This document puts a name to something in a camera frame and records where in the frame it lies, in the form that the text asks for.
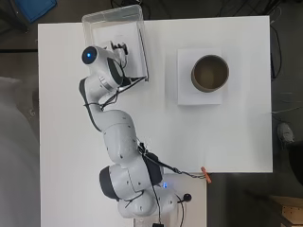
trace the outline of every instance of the black cable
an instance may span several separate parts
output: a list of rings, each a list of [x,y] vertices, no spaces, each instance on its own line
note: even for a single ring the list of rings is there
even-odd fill
[[[219,12],[217,13],[216,17],[221,17],[221,14],[223,12],[223,9],[226,7],[226,5],[230,2],[231,0],[227,0],[226,2],[224,2],[224,0],[222,0],[222,5],[221,8],[219,10]]]
[[[258,12],[257,12],[257,7],[258,5],[261,3],[261,0],[258,0],[258,2],[256,3],[256,5],[254,6],[254,8],[251,10],[250,13],[248,13],[248,16],[250,16],[253,12],[255,12],[257,15],[258,15]]]
[[[183,202],[182,202],[181,198],[178,197],[178,195],[176,195],[176,197],[179,199],[179,203],[181,204],[181,207],[182,207],[182,218],[181,218],[181,223],[180,223],[180,227],[182,227],[183,221],[184,221],[184,206],[183,206]]]
[[[91,102],[91,103],[87,103],[84,104],[84,106],[90,106],[90,105],[98,105],[102,111],[104,111],[104,108],[107,107],[108,105],[114,104],[117,101],[117,97],[119,94],[129,90],[130,88],[134,87],[139,81],[141,81],[144,78],[136,78],[136,81],[134,83],[132,83],[131,85],[129,85],[128,87],[126,87],[124,90],[119,91],[119,89],[116,90],[115,94],[110,96],[104,103],[99,104],[97,102]]]
[[[159,224],[161,224],[161,210],[160,210],[160,203],[159,203],[159,199],[158,199],[158,196],[157,196],[157,194],[156,194],[156,192],[155,192],[155,190],[154,190],[154,187],[153,187],[153,184],[152,184],[152,177],[151,177],[151,173],[150,173],[150,170],[147,168],[147,170],[148,170],[148,173],[149,173],[149,177],[150,177],[150,181],[151,181],[151,187],[152,187],[152,191],[153,191],[153,194],[154,194],[154,196],[155,196],[155,199],[156,199],[156,201],[157,201],[157,205],[158,205],[158,209],[159,209]]]
[[[205,176],[200,176],[200,175],[193,175],[193,174],[190,174],[190,173],[187,173],[185,171],[180,171],[178,168],[176,167],[171,167],[167,164],[164,164],[162,162],[160,162],[159,160],[154,160],[153,158],[151,158],[148,154],[149,154],[149,151],[144,147],[144,144],[143,143],[140,143],[139,146],[138,146],[138,150],[139,152],[141,153],[141,155],[147,159],[149,159],[151,162],[153,162],[154,164],[158,165],[158,166],[162,166],[162,167],[165,167],[169,170],[171,170],[172,172],[174,173],[177,173],[177,174],[185,174],[185,175],[188,175],[189,177],[191,178],[198,178],[198,179],[204,179]]]
[[[158,209],[159,209],[159,224],[161,224],[161,211],[160,211],[159,199],[158,199],[157,194],[155,193],[155,190],[154,190],[154,187],[153,187],[153,185],[152,185],[152,184],[151,184],[151,187],[152,187],[153,194],[154,194],[155,199],[156,199],[157,204],[158,204]]]
[[[277,76],[279,75],[279,73],[281,72],[281,68],[282,68],[282,52],[281,52],[280,39],[278,37],[277,31],[276,31],[276,29],[273,26],[271,26],[271,29],[276,34],[276,41],[277,41],[278,52],[279,52],[279,61],[280,61],[280,65],[278,67],[278,70],[277,70],[276,74],[274,75],[274,77],[272,78],[272,80],[275,80],[277,78]]]
[[[246,0],[243,2],[243,4],[239,7],[239,9],[235,12],[235,14],[233,16],[236,16],[238,12],[240,12],[240,10],[249,2],[249,0]]]

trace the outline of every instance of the white cloth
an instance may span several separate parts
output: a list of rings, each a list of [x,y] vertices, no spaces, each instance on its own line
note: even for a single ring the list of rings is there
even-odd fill
[[[0,78],[0,226],[40,226],[39,144]]]

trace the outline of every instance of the brown bowl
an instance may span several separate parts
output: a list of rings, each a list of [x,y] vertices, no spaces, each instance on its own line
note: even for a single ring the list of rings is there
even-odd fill
[[[226,61],[216,55],[201,57],[191,71],[191,81],[201,92],[210,93],[225,85],[229,76]]]

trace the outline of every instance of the gray floor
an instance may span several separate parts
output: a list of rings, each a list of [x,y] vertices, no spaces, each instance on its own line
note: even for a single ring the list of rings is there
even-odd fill
[[[222,11],[223,16],[232,16],[240,7],[242,0],[230,0]],[[267,1],[260,1],[258,11]],[[158,0],[144,0],[151,8],[153,20],[167,19],[169,16]],[[173,19],[214,17],[221,8],[220,0],[164,0]],[[255,6],[258,0],[249,4]],[[0,36],[0,48],[37,48],[37,24],[80,22],[82,15],[106,10],[111,7],[109,0],[58,0],[58,6],[47,15],[30,25],[27,34],[11,31]],[[273,111],[303,106],[303,4],[289,0],[280,5],[272,15],[273,26],[279,34],[282,50],[282,69],[278,78],[272,82]],[[246,5],[239,16],[252,12]],[[272,49],[275,66],[278,68],[276,38],[273,33]],[[38,57],[32,54],[0,54],[1,77],[20,79],[23,84],[18,90],[19,108],[30,121],[33,129],[39,131],[38,112],[32,116],[32,91],[38,89]],[[279,113],[276,119],[291,124],[296,139],[303,139],[302,110]],[[245,191],[261,195],[278,195],[303,198],[303,186],[297,182],[288,162],[288,153],[282,150],[276,139],[276,124],[273,119],[274,173],[273,174],[213,174],[213,183],[208,187],[209,227],[213,226],[280,226],[273,216],[263,211]]]

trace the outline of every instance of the table surface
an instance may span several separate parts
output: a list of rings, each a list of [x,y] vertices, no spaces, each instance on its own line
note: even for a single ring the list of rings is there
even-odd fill
[[[272,171],[268,17],[145,24],[151,80],[113,107],[132,116],[138,137],[180,169]],[[78,90],[89,75],[80,58],[84,47],[81,23],[39,25],[42,226],[132,226],[100,190],[98,173],[111,161]],[[222,49],[230,67],[222,105],[176,105],[176,53],[189,47]],[[205,181],[173,175],[167,181],[194,198],[184,226],[206,226]],[[169,223],[180,217],[179,207]]]

